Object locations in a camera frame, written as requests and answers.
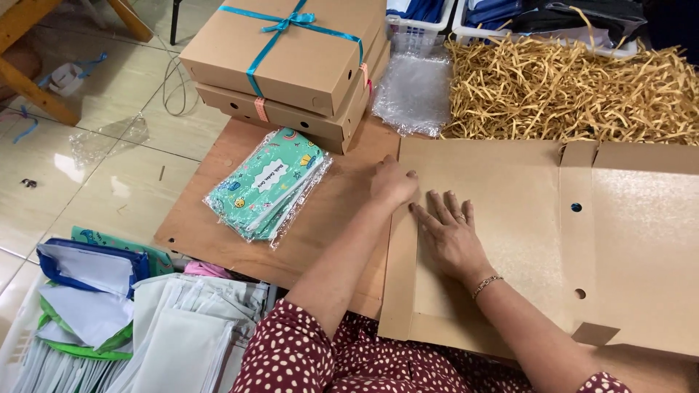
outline blue satin bow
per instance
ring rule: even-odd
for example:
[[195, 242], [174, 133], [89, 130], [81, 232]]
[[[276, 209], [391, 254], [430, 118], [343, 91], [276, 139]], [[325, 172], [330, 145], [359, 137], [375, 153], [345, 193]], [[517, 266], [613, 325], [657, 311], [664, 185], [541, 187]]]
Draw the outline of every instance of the blue satin bow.
[[260, 91], [259, 86], [257, 86], [257, 82], [255, 82], [255, 78], [253, 76], [255, 70], [257, 70], [257, 67], [260, 65], [262, 62], [262, 59], [269, 53], [269, 50], [272, 49], [274, 44], [277, 42], [277, 39], [279, 38], [279, 35], [284, 31], [287, 27], [289, 27], [290, 24], [296, 25], [298, 27], [302, 27], [304, 29], [309, 29], [313, 31], [318, 31], [319, 33], [323, 34], [330, 34], [331, 36], [335, 37], [340, 37], [344, 38], [347, 40], [354, 41], [359, 44], [359, 65], [361, 66], [362, 60], [364, 58], [364, 49], [362, 48], [361, 44], [361, 39], [359, 37], [353, 36], [351, 34], [346, 34], [342, 33], [340, 31], [332, 30], [332, 29], [326, 29], [325, 27], [320, 27], [320, 26], [315, 26], [312, 23], [315, 22], [315, 14], [312, 13], [298, 13], [300, 9], [303, 7], [303, 5], [306, 3], [306, 0], [299, 0], [299, 2], [296, 4], [296, 7], [294, 7], [294, 10], [291, 12], [291, 15], [287, 18], [281, 18], [277, 16], [272, 16], [272, 15], [264, 15], [261, 13], [255, 13], [252, 11], [248, 10], [241, 10], [239, 8], [235, 7], [229, 7], [229, 6], [220, 6], [219, 9], [223, 11], [228, 11], [230, 13], [236, 13], [239, 15], [244, 15], [244, 16], [249, 16], [249, 17], [255, 17], [257, 19], [262, 19], [262, 20], [269, 20], [271, 22], [277, 22], [275, 26], [270, 26], [270, 27], [263, 27], [262, 32], [268, 33], [270, 31], [276, 30], [277, 32], [274, 34], [272, 39], [267, 42], [267, 45], [262, 48], [262, 51], [260, 51], [259, 55], [255, 57], [255, 60], [252, 61], [252, 64], [250, 64], [250, 67], [247, 69], [245, 74], [247, 75], [247, 79], [250, 81], [250, 84], [252, 85], [252, 89], [255, 91], [255, 94], [257, 94], [258, 97], [263, 97], [262, 92]]

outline gold bracelet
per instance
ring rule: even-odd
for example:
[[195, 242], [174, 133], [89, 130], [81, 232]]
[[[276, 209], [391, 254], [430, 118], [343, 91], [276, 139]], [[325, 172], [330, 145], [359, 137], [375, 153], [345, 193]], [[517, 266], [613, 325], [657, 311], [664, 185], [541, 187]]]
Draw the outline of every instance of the gold bracelet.
[[471, 297], [475, 299], [476, 296], [478, 296], [478, 294], [483, 290], [483, 288], [485, 288], [488, 284], [492, 283], [495, 280], [504, 280], [504, 278], [499, 274], [486, 278], [485, 280], [483, 280], [482, 283], [480, 283], [480, 285], [478, 285], [478, 288], [476, 288]]

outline pink tape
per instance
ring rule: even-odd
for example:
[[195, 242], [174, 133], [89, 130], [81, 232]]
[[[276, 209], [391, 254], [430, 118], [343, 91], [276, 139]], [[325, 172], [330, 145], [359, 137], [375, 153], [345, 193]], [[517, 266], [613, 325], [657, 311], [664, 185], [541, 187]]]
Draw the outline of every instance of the pink tape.
[[255, 99], [255, 108], [257, 109], [257, 115], [260, 117], [260, 120], [263, 122], [269, 122], [267, 119], [267, 113], [264, 111], [264, 101], [265, 99], [262, 97], [257, 97]]
[[366, 89], [366, 83], [369, 80], [369, 71], [366, 66], [366, 63], [362, 63], [361, 66], [359, 66], [359, 69], [361, 69], [364, 73], [364, 88]]

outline woman's left hand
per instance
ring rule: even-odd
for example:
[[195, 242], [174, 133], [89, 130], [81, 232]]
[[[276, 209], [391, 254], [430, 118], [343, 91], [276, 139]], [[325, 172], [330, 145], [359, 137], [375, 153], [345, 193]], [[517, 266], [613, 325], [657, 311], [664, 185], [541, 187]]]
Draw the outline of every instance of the woman's left hand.
[[391, 155], [376, 165], [371, 180], [371, 197], [392, 210], [408, 202], [417, 191], [417, 173], [405, 172]]

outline hand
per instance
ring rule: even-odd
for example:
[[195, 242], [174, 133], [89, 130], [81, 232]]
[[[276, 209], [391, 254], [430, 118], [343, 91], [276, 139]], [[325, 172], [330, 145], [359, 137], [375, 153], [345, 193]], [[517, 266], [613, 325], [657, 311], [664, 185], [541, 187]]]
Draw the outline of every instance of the hand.
[[409, 201], [417, 190], [415, 171], [405, 172], [391, 155], [376, 164], [376, 175], [371, 180], [371, 197], [388, 206], [391, 211]]
[[429, 192], [429, 199], [439, 219], [420, 205], [411, 203], [410, 207], [420, 223], [432, 258], [448, 276], [461, 281], [472, 292], [483, 280], [497, 274], [476, 236], [473, 205], [470, 200], [466, 201], [462, 213], [453, 191], [445, 198], [449, 208], [435, 190]]

